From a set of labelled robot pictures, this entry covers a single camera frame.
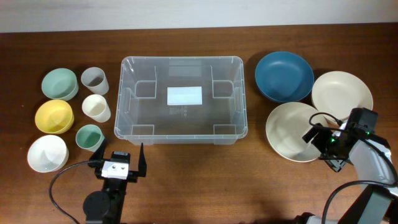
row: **bowl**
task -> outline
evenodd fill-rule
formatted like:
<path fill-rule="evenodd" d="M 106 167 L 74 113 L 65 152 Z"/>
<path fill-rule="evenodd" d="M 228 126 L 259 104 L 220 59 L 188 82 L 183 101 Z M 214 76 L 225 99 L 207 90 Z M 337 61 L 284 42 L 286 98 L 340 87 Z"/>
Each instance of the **bowl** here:
<path fill-rule="evenodd" d="M 318 111 L 304 103 L 284 103 L 268 116 L 266 133 L 269 144 L 276 153 L 295 162 L 310 162 L 320 156 L 319 150 L 302 139 L 310 129 L 308 120 Z M 323 116 L 315 116 L 313 123 L 327 127 Z"/>
<path fill-rule="evenodd" d="M 358 77 L 347 72 L 328 72 L 315 82 L 312 104 L 320 112 L 330 113 L 340 120 L 346 120 L 353 108 L 373 109 L 373 97 L 369 88 Z M 336 124 L 329 116 L 325 118 Z"/>
<path fill-rule="evenodd" d="M 68 131 L 74 120 L 72 108 L 63 100 L 45 102 L 35 115 L 37 128 L 47 134 L 62 134 Z"/>
<path fill-rule="evenodd" d="M 257 64 L 255 78 L 260 92 L 278 103 L 302 100 L 314 83 L 311 66 L 290 52 L 273 52 L 263 57 Z"/>
<path fill-rule="evenodd" d="M 51 172 L 61 169 L 67 163 L 68 157 L 69 151 L 62 138 L 46 135 L 30 146 L 27 162 L 37 172 Z"/>
<path fill-rule="evenodd" d="M 66 68 L 52 70 L 46 74 L 42 82 L 42 91 L 50 99 L 68 101 L 78 90 L 76 75 Z"/>

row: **yellow bowl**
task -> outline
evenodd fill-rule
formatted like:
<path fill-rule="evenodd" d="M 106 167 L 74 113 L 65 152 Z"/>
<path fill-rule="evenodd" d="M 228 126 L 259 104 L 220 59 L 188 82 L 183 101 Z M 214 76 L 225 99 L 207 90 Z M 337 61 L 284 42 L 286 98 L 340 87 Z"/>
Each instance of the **yellow bowl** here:
<path fill-rule="evenodd" d="M 62 134 L 68 131 L 74 120 L 72 108 L 63 100 L 45 102 L 35 116 L 37 128 L 48 134 Z"/>

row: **white wall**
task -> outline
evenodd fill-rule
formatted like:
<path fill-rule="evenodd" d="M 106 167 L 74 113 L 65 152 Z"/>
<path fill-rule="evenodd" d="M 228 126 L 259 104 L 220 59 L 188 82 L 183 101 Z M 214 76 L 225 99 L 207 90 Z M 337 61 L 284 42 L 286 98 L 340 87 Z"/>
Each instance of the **white wall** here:
<path fill-rule="evenodd" d="M 0 0 L 0 32 L 398 22 L 398 0 Z"/>

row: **blue plate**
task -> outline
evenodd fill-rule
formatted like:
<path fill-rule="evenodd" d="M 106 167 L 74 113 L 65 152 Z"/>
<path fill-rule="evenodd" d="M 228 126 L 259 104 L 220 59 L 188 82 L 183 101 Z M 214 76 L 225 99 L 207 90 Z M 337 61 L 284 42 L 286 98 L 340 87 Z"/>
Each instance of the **blue plate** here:
<path fill-rule="evenodd" d="M 314 83 L 311 66 L 290 52 L 273 52 L 263 57 L 257 64 L 255 76 L 261 93 L 278 103 L 303 99 Z"/>

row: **wooden table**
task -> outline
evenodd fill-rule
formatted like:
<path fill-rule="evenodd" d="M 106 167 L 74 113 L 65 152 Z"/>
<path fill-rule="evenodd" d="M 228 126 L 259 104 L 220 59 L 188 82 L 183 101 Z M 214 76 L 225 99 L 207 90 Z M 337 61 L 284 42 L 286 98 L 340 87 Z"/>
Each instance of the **wooden table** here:
<path fill-rule="evenodd" d="M 130 152 L 136 167 L 139 148 L 113 133 L 121 60 L 130 55 L 241 57 L 249 132 L 231 146 L 147 146 L 147 177 L 128 185 L 122 221 L 272 223 L 302 212 L 321 215 L 330 193 L 357 176 L 353 166 L 336 174 L 322 161 L 288 161 L 268 144 L 265 122 L 278 104 L 260 94 L 254 69 L 263 56 L 277 50 L 303 56 L 317 77 L 341 70 L 362 79 L 379 113 L 376 132 L 388 139 L 398 164 L 398 24 L 0 34 L 0 223 L 71 223 L 47 195 L 55 173 L 34 172 L 26 160 L 29 146 L 44 135 L 35 127 L 34 115 L 48 100 L 41 81 L 55 68 L 69 68 L 80 80 L 86 68 L 100 67 L 110 85 L 105 98 L 113 113 L 106 123 L 83 114 L 81 103 L 91 92 L 81 83 L 69 101 L 75 123 L 60 135 L 70 151 L 67 166 L 90 157 L 76 145 L 75 134 L 84 124 L 95 123 L 109 139 L 105 157 L 113 151 Z M 53 194 L 84 223 L 83 201 L 102 183 L 92 169 L 78 167 L 61 176 Z M 359 193 L 359 187 L 352 187 L 338 194 L 329 217 L 339 218 Z"/>

